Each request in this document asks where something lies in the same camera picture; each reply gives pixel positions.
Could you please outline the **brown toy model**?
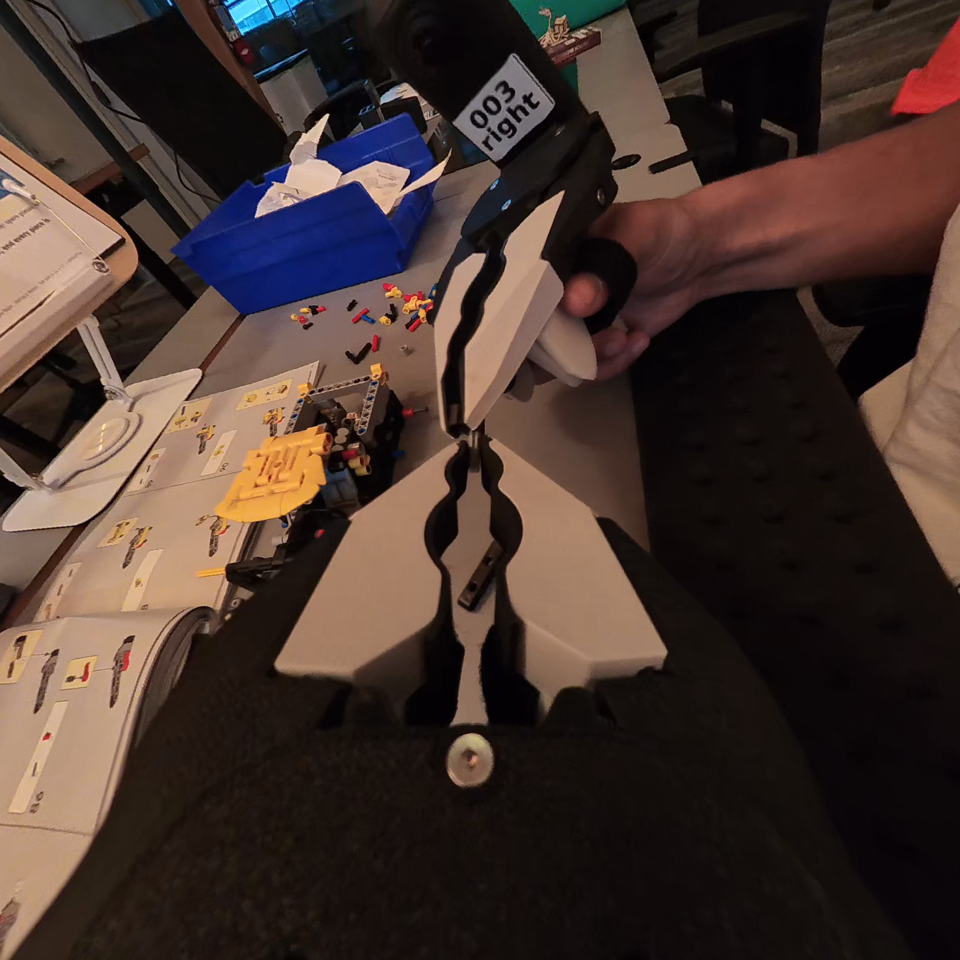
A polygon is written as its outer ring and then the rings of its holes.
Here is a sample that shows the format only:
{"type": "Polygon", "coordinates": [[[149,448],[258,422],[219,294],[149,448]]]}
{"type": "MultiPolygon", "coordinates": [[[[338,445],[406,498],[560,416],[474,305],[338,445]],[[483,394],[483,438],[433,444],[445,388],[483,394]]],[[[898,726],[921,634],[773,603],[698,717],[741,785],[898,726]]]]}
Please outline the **brown toy model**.
{"type": "Polygon", "coordinates": [[[539,44],[558,68],[574,64],[580,55],[596,48],[602,42],[600,28],[582,27],[572,30],[566,15],[556,17],[552,10],[545,6],[538,10],[538,14],[546,21],[546,30],[540,36],[539,44]]]}

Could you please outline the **printed instruction sheet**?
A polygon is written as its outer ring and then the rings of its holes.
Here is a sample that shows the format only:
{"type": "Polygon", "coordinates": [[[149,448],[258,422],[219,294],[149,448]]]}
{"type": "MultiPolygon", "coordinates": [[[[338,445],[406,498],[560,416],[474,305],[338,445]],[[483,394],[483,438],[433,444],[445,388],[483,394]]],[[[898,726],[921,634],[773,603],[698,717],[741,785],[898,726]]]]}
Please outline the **printed instruction sheet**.
{"type": "Polygon", "coordinates": [[[6,155],[1,180],[1,333],[11,339],[100,292],[105,258],[125,239],[6,155]]]}

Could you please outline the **document holder stand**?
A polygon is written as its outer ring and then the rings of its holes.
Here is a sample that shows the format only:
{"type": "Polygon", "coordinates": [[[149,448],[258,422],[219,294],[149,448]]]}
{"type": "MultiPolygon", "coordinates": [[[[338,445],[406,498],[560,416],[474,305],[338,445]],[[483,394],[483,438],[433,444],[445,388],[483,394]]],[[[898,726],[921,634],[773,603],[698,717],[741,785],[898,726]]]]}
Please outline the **document holder stand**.
{"type": "Polygon", "coordinates": [[[125,244],[105,258],[100,292],[76,294],[62,315],[2,339],[1,388],[8,389],[72,331],[78,331],[100,378],[105,403],[40,474],[30,474],[5,450],[2,474],[24,491],[2,517],[5,532],[76,526],[93,519],[116,497],[176,411],[200,383],[198,368],[126,386],[104,340],[94,311],[119,291],[138,269],[138,253],[126,229],[5,138],[8,157],[42,183],[117,230],[125,244]]]}

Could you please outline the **crumpled white papers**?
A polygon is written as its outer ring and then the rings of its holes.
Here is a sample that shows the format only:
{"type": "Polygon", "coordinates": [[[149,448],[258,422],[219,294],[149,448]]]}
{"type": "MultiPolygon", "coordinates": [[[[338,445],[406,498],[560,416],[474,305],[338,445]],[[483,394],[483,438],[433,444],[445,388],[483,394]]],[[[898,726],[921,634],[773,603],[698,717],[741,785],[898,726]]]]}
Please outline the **crumpled white papers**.
{"type": "Polygon", "coordinates": [[[428,173],[410,182],[408,169],[378,160],[343,173],[317,157],[317,148],[329,121],[330,114],[324,114],[300,136],[291,152],[291,164],[285,179],[281,183],[272,183],[260,198],[254,213],[256,219],[350,184],[361,186],[379,210],[391,215],[404,197],[435,184],[452,156],[449,151],[428,173]]]}

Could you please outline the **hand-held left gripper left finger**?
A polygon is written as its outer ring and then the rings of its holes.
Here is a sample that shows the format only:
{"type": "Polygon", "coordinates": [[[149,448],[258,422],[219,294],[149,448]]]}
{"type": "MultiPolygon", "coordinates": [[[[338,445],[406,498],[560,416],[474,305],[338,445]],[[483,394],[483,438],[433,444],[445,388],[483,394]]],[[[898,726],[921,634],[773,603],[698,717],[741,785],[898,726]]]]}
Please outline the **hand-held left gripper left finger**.
{"type": "Polygon", "coordinates": [[[398,710],[455,710],[460,642],[443,555],[459,498],[454,442],[354,513],[276,671],[376,690],[398,710]]]}

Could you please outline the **black monitor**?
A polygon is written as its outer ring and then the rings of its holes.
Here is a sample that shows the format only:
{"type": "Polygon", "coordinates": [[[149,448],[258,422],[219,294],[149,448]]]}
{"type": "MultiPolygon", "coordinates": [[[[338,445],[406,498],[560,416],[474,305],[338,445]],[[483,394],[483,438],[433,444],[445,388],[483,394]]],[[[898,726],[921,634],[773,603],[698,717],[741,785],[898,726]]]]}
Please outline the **black monitor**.
{"type": "Polygon", "coordinates": [[[219,199],[281,165],[286,134],[176,6],[78,42],[82,60],[219,199]]]}

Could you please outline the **person's right forearm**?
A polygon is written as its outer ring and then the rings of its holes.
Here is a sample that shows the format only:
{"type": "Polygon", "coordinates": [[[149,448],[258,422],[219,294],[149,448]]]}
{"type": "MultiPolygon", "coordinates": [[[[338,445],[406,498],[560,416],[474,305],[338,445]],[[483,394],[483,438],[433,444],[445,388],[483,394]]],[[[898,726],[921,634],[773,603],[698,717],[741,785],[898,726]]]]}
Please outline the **person's right forearm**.
{"type": "Polygon", "coordinates": [[[678,290],[748,291],[931,273],[959,200],[959,106],[682,200],[678,290]]]}

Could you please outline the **green upright panel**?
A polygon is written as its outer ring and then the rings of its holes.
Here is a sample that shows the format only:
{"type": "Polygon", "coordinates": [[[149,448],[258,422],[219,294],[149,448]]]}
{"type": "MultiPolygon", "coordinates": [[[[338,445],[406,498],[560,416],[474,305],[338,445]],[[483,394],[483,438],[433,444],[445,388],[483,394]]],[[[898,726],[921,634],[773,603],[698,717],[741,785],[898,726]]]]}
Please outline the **green upright panel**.
{"type": "Polygon", "coordinates": [[[627,6],[627,1],[535,1],[517,9],[541,44],[550,45],[627,6]]]}

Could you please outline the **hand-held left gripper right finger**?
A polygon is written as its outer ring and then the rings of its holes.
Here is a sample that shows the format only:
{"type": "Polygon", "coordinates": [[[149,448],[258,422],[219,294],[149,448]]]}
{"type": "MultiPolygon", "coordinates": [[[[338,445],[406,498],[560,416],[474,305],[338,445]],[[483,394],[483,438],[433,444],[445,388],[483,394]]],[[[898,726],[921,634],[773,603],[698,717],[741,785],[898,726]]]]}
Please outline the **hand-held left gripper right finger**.
{"type": "Polygon", "coordinates": [[[591,688],[661,668],[666,645],[594,511],[499,440],[484,441],[497,670],[591,688]]]}

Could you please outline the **partly built yellow toy car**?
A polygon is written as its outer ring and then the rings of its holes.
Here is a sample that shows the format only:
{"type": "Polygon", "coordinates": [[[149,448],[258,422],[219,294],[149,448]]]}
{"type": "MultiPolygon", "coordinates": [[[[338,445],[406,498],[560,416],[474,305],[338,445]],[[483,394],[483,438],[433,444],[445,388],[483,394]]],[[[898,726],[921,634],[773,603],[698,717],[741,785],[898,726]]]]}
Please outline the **partly built yellow toy car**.
{"type": "Polygon", "coordinates": [[[332,522],[348,519],[387,491],[403,457],[404,426],[429,411],[405,406],[380,364],[361,376],[301,386],[297,399],[312,424],[248,451],[215,515],[237,524],[282,521],[284,539],[270,558],[198,570],[198,579],[223,579],[251,593],[273,579],[332,522]]]}

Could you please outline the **person's right hand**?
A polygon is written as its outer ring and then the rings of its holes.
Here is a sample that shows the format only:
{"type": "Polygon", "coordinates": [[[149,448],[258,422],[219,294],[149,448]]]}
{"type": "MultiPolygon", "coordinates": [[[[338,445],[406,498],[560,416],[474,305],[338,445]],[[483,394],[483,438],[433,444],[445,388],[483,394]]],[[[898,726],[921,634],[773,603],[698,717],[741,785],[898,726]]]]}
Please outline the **person's right hand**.
{"type": "Polygon", "coordinates": [[[621,246],[637,270],[619,325],[593,336],[596,379],[604,381],[625,373],[655,336],[695,305],[702,244],[690,194],[616,203],[588,234],[621,246]]]}

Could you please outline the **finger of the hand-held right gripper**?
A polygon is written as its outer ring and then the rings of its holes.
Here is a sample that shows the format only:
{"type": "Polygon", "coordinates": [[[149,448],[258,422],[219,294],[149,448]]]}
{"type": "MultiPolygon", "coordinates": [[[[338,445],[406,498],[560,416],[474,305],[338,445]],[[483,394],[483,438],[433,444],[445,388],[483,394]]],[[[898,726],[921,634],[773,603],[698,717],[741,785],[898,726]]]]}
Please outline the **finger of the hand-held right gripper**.
{"type": "Polygon", "coordinates": [[[455,253],[434,302],[438,417],[449,436],[452,425],[479,426],[480,406],[490,384],[490,349],[484,336],[488,259],[486,253],[455,253]]]}
{"type": "Polygon", "coordinates": [[[563,282],[543,252],[564,198],[560,191],[546,199],[503,246],[502,273],[462,354],[462,423],[468,430],[485,420],[559,304],[563,282]]]}

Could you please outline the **black toy beam with holes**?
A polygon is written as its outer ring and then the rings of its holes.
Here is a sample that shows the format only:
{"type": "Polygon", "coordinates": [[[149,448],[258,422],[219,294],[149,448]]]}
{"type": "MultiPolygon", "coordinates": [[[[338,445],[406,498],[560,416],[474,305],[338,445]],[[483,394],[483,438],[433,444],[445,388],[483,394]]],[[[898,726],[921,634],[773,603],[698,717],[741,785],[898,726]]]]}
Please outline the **black toy beam with holes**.
{"type": "Polygon", "coordinates": [[[457,598],[462,609],[471,613],[477,609],[496,579],[502,557],[501,545],[496,540],[491,541],[457,598]]]}

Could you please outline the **small heap of coloured pins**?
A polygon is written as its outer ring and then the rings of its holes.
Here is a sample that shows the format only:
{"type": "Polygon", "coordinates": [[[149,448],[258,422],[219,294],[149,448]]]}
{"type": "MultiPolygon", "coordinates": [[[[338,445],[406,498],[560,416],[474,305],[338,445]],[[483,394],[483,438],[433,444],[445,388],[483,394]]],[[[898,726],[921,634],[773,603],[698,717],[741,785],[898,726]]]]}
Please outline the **small heap of coloured pins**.
{"type": "Polygon", "coordinates": [[[395,280],[375,280],[358,287],[313,294],[281,308],[287,329],[299,342],[319,351],[330,368],[359,373],[370,364],[406,362],[428,345],[433,308],[424,290],[395,280]]]}

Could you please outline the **open instruction booklet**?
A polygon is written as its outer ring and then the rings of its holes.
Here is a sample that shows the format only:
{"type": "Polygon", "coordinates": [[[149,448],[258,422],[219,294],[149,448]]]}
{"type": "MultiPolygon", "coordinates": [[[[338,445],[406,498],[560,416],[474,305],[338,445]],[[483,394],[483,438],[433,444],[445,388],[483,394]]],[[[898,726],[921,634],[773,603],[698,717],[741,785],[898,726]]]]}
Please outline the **open instruction booklet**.
{"type": "Polygon", "coordinates": [[[129,752],[215,633],[251,525],[217,513],[294,431],[315,361],[190,399],[86,528],[33,620],[2,632],[1,945],[12,958],[105,821],[129,752]]]}

